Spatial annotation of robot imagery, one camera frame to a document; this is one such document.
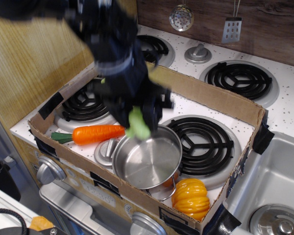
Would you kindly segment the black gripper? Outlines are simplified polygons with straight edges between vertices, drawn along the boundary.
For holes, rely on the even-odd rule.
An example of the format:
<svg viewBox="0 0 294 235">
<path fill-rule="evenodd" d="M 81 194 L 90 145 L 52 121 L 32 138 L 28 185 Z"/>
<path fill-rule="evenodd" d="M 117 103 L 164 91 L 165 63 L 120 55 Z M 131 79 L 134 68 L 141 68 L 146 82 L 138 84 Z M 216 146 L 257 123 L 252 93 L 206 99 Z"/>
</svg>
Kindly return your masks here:
<svg viewBox="0 0 294 235">
<path fill-rule="evenodd" d="M 119 65 L 96 63 L 96 69 L 105 78 L 105 83 L 97 85 L 94 93 L 123 127 L 130 127 L 129 114 L 134 106 L 141 109 L 151 132 L 157 130 L 163 109 L 173 108 L 171 90 L 150 80 L 143 58 L 132 58 Z"/>
</svg>

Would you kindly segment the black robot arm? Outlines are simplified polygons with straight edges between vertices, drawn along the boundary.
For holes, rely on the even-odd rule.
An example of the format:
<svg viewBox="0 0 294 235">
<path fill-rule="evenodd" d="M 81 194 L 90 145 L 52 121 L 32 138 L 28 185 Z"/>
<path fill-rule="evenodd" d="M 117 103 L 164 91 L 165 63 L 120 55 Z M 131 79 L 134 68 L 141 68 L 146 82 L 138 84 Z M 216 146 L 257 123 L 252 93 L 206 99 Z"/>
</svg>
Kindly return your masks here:
<svg viewBox="0 0 294 235">
<path fill-rule="evenodd" d="M 138 26 L 115 0 L 0 0 L 0 17 L 65 20 L 94 57 L 104 83 L 95 87 L 115 120 L 129 128 L 135 107 L 150 131 L 158 128 L 162 111 L 172 108 L 169 89 L 152 82 L 137 38 Z"/>
</svg>

